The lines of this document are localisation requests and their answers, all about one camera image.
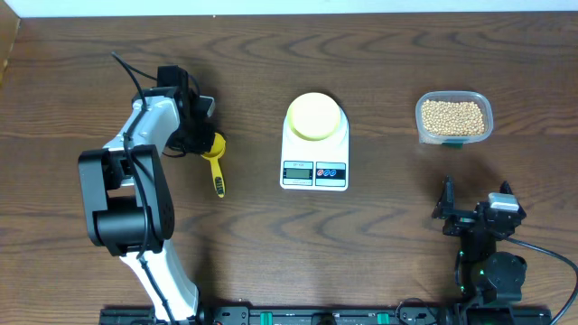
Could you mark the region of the yellow measuring scoop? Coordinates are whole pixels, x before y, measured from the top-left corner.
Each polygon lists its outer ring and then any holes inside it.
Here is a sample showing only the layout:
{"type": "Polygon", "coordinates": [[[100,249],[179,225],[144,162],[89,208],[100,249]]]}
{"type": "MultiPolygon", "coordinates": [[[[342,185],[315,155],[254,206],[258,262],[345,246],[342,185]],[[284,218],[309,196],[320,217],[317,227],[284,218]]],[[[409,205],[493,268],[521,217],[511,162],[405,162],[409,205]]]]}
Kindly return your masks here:
{"type": "Polygon", "coordinates": [[[223,135],[216,133],[210,150],[201,156],[210,163],[211,179],[214,189],[220,198],[223,198],[226,194],[224,176],[219,165],[219,159],[224,155],[225,151],[226,140],[223,135]]]}

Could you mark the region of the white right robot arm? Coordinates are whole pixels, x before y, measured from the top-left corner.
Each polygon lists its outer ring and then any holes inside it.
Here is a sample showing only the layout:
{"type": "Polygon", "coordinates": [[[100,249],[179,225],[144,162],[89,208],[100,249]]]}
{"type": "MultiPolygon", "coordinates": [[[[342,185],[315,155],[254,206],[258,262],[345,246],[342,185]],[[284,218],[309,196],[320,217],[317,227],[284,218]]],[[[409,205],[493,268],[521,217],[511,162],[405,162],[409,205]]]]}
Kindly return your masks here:
{"type": "Polygon", "coordinates": [[[455,207],[451,177],[443,181],[443,191],[433,218],[444,221],[443,233],[458,237],[461,247],[454,265],[454,280],[462,298],[442,308],[439,324],[548,324],[550,310],[517,307],[522,300],[527,262],[509,252],[499,251],[497,243],[515,233],[526,217],[509,184],[503,182],[472,210],[455,207]]]}

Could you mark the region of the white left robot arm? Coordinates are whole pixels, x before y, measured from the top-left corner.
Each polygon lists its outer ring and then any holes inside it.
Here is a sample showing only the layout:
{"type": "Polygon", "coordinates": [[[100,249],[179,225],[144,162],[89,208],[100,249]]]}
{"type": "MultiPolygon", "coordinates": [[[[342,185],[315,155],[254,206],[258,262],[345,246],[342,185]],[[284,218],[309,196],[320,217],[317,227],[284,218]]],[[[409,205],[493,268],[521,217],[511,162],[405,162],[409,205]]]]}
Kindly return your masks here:
{"type": "Polygon", "coordinates": [[[131,268],[154,306],[152,323],[202,324],[200,293],[172,241],[175,211],[161,158],[210,151],[213,97],[184,69],[161,66],[138,88],[132,113],[102,148],[83,152],[79,180],[88,236],[131,268]]]}

